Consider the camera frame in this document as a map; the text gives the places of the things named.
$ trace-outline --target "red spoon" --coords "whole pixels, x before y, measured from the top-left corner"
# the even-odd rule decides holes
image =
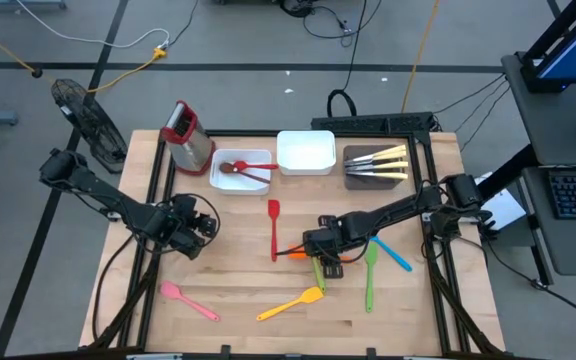
[[[272,219],[272,242],[270,243],[270,258],[277,261],[277,218],[279,217],[279,201],[268,200],[268,215]]]
[[[268,169],[268,170],[276,170],[279,169],[279,165],[277,164],[259,164],[259,165],[251,165],[245,161],[235,161],[233,164],[237,171],[244,171],[246,169]]]

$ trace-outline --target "desk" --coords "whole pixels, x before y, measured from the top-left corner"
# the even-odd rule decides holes
[[[517,178],[525,179],[523,187],[531,223],[534,224],[533,256],[542,283],[552,284],[543,242],[550,250],[555,270],[561,275],[576,275],[576,220],[554,217],[548,196],[544,190],[544,175],[535,169],[539,166],[576,166],[576,84],[560,94],[533,94],[528,91],[521,76],[521,62],[512,56],[501,59],[504,71],[517,102],[530,144],[520,150],[490,177],[479,185],[484,198],[507,187]]]
[[[158,131],[135,131],[119,189],[143,201],[155,154]],[[274,137],[213,137],[218,148],[261,148],[275,156]],[[393,144],[402,139],[337,138],[337,153],[350,144]],[[432,134],[433,153],[439,177],[463,172],[454,134]],[[166,169],[167,160],[162,168]],[[160,176],[159,194],[165,174]],[[317,227],[321,214],[341,215],[351,210],[371,210],[414,192],[411,180],[394,190],[349,192],[344,188],[343,169],[338,161],[328,176],[287,177],[273,173],[267,196],[224,196],[208,183],[208,175],[178,174],[173,193],[196,192],[209,199],[219,211],[223,225],[213,244],[194,261],[177,253],[162,257],[158,284],[170,280],[183,287],[191,299],[204,304],[222,318],[206,320],[189,307],[155,295],[147,351],[218,353],[221,345],[233,353],[261,354],[365,354],[375,347],[379,355],[440,355],[426,262],[420,254],[421,229],[418,218],[384,229],[380,238],[406,258],[413,267],[407,273],[384,252],[375,268],[375,305],[364,310],[366,269],[363,261],[346,265],[345,277],[328,280],[326,297],[314,304],[300,305],[272,319],[257,322],[256,316],[295,298],[315,286],[309,261],[279,257],[272,263],[270,219],[267,199],[281,202],[277,223],[279,249],[299,243],[304,230]],[[476,227],[462,225],[464,237],[479,242]],[[122,224],[110,224],[99,271],[128,237]],[[488,272],[481,250],[453,242],[453,256],[461,298],[477,325],[493,344],[504,348]],[[126,297],[134,258],[131,244],[113,263],[104,281],[99,307],[99,329],[115,316]],[[91,297],[80,343],[92,342]],[[129,344],[137,336],[141,306],[134,312]],[[453,320],[446,306],[449,324]],[[450,326],[452,335],[454,326]],[[457,349],[456,336],[451,336]]]

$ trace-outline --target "red spatula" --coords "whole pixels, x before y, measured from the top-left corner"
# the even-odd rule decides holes
[[[270,243],[270,258],[277,261],[277,218],[279,217],[279,201],[268,200],[268,216],[272,219],[272,242]]]

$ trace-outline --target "computer monitor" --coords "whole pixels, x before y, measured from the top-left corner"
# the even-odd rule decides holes
[[[523,54],[522,75],[531,92],[561,92],[576,83],[576,0]]]

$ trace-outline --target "wooden table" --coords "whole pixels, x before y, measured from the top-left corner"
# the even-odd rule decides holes
[[[157,136],[157,131],[146,130],[132,135],[119,189],[138,201],[146,198]],[[275,138],[214,139],[218,148],[268,149],[276,158]],[[336,140],[337,154],[342,154],[344,146],[351,144],[404,143],[402,139],[383,138]],[[440,179],[463,172],[454,134],[432,134],[432,144]],[[419,149],[424,168],[423,151]],[[157,199],[162,196],[168,152],[164,158]],[[343,169],[338,161],[329,176],[289,177],[274,172],[267,196],[220,195],[210,186],[208,174],[189,177],[177,173],[173,194],[181,192],[195,192],[208,198],[221,215],[222,228],[214,243],[194,261],[178,253],[163,256],[158,284],[164,280],[180,284],[185,295],[215,311],[222,320],[209,321],[188,306],[157,293],[147,351],[217,353],[221,345],[228,344],[233,353],[359,355],[365,354],[366,348],[375,347],[379,355],[441,354],[428,269],[420,253],[422,237],[418,218],[379,233],[384,242],[408,260],[413,271],[404,271],[385,252],[379,252],[372,313],[365,312],[366,265],[361,260],[345,266],[343,279],[327,281],[324,299],[293,307],[263,322],[255,319],[263,311],[288,302],[316,285],[310,261],[279,257],[276,263],[271,262],[268,199],[281,202],[278,245],[279,249],[285,249],[289,244],[299,244],[304,230],[317,228],[319,215],[375,209],[413,194],[412,180],[400,183],[394,190],[350,192],[344,188]],[[205,206],[200,209],[209,212]],[[479,243],[475,226],[462,224],[461,231],[465,238]],[[99,271],[128,235],[123,224],[109,225]],[[503,348],[481,250],[462,241],[454,241],[452,248],[464,307],[492,343]],[[126,298],[134,251],[135,244],[131,244],[106,276],[99,307],[100,330],[112,320]],[[81,336],[82,345],[92,341],[93,299],[91,297]],[[457,349],[454,317],[447,303],[444,304],[451,344]],[[134,312],[130,343],[135,343],[141,309],[138,305]]]

